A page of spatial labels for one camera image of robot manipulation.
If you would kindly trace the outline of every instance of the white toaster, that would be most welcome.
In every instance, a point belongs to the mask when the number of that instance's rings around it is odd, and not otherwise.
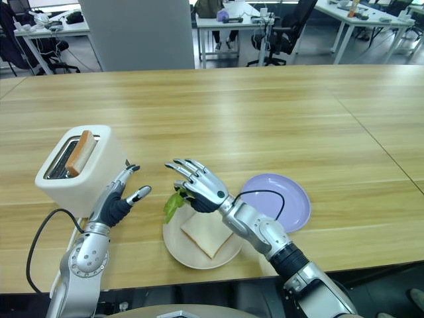
[[[73,177],[65,163],[83,131],[91,131],[97,142],[81,173]],[[70,129],[54,147],[38,171],[35,185],[75,217],[89,217],[105,187],[127,164],[127,154],[111,127],[78,126]]]

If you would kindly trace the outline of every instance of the green leaf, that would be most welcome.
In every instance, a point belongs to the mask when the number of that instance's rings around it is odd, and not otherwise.
[[[168,201],[166,202],[164,206],[165,224],[168,224],[174,216],[175,211],[177,211],[179,207],[182,207],[184,205],[183,198],[180,195],[184,192],[186,192],[184,189],[178,189],[178,191],[171,195]]]

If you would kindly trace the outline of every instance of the plate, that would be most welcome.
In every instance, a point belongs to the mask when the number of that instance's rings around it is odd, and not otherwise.
[[[181,264],[196,270],[210,270],[232,260],[243,245],[243,239],[232,234],[221,246],[214,258],[210,259],[182,230],[181,226],[194,213],[189,205],[183,205],[175,212],[168,224],[162,225],[162,234],[166,248]]]
[[[242,191],[274,190],[284,196],[286,204],[278,221],[287,233],[304,226],[311,216],[311,202],[303,188],[292,179],[279,174],[258,174],[250,178]],[[273,219],[281,209],[281,197],[275,193],[256,192],[242,195],[242,199],[259,212]]]

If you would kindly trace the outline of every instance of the robotic hand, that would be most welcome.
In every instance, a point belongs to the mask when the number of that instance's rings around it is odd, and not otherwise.
[[[85,231],[60,261],[61,282],[56,287],[47,318],[91,317],[100,294],[101,275],[109,259],[109,233],[131,207],[152,190],[144,186],[121,199],[130,175],[140,166],[126,167],[98,199]]]
[[[225,184],[204,165],[191,159],[166,163],[186,181],[184,201],[198,212],[218,210],[223,222],[263,254],[284,281],[284,289],[297,301],[307,317],[333,318],[356,314],[350,299],[318,266],[310,262],[287,236],[279,222],[257,212],[242,199],[229,194]]]

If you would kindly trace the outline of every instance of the bread slice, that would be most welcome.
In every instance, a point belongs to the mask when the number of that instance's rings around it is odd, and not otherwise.
[[[82,132],[81,138],[65,164],[71,176],[76,177],[82,172],[96,143],[91,131]]]
[[[194,213],[182,226],[181,230],[210,258],[214,258],[221,246],[232,235],[222,222],[218,211],[212,213]]]

